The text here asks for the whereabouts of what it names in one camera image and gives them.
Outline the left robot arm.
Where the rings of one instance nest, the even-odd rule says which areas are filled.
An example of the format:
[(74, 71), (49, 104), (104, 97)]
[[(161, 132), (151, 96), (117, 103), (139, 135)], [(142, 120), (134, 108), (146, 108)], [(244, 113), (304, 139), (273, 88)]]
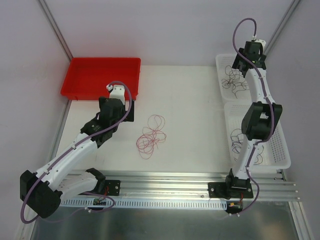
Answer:
[(81, 129), (73, 142), (58, 156), (35, 172), (26, 170), (20, 176), (20, 219), (24, 224), (34, 222), (25, 219), (25, 208), (31, 208), (37, 218), (48, 218), (62, 202), (80, 194), (106, 197), (105, 176), (95, 168), (85, 170), (69, 180), (65, 177), (89, 155), (95, 153), (122, 122), (133, 122), (135, 101), (126, 106), (118, 98), (100, 97), (99, 112)]

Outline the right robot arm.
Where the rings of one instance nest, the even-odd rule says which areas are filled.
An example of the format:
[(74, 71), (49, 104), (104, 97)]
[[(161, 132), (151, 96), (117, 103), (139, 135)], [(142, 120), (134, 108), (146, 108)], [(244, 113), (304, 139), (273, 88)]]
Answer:
[(224, 191), (229, 199), (253, 197), (250, 173), (254, 158), (259, 146), (272, 137), (283, 112), (282, 105), (275, 103), (267, 84), (263, 48), (261, 41), (247, 41), (237, 50), (232, 65), (248, 84), (252, 103), (241, 122), (243, 143), (240, 154), (225, 178)]

